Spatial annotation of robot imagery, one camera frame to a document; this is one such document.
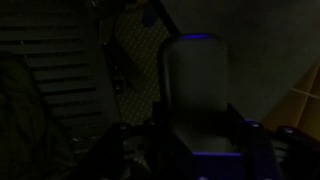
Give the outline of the blue shirt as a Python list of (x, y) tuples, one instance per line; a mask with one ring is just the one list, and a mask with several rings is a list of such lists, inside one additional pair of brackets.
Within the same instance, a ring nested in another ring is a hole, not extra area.
[(66, 180), (75, 167), (63, 126), (49, 116), (27, 66), (0, 54), (0, 180)]

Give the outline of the black mesh office chair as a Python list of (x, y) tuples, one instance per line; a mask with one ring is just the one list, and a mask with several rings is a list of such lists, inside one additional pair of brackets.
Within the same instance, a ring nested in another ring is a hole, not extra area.
[(127, 10), (105, 53), (87, 14), (55, 0), (1, 0), (0, 49), (31, 69), (54, 119), (80, 158), (117, 121), (138, 123), (159, 99), (157, 50), (169, 36), (162, 21), (146, 27), (144, 11)]

